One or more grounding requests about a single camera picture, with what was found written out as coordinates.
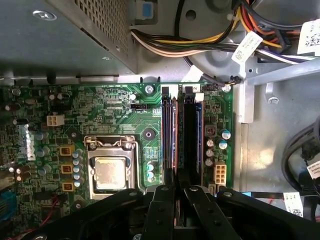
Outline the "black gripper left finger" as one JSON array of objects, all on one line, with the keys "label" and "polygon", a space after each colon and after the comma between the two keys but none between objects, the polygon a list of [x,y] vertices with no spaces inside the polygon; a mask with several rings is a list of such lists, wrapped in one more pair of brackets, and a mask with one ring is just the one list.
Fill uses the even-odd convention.
[{"label": "black gripper left finger", "polygon": [[120,191],[43,228],[48,240],[170,240],[175,219],[174,172],[146,194]]}]

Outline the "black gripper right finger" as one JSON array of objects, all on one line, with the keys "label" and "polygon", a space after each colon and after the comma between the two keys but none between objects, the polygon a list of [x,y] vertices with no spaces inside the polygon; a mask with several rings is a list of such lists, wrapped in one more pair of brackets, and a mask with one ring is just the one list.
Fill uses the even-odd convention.
[{"label": "black gripper right finger", "polygon": [[189,174],[177,174],[187,205],[205,240],[318,240],[319,223],[267,203],[283,200],[279,192],[238,192],[222,187],[215,195],[194,185]]}]

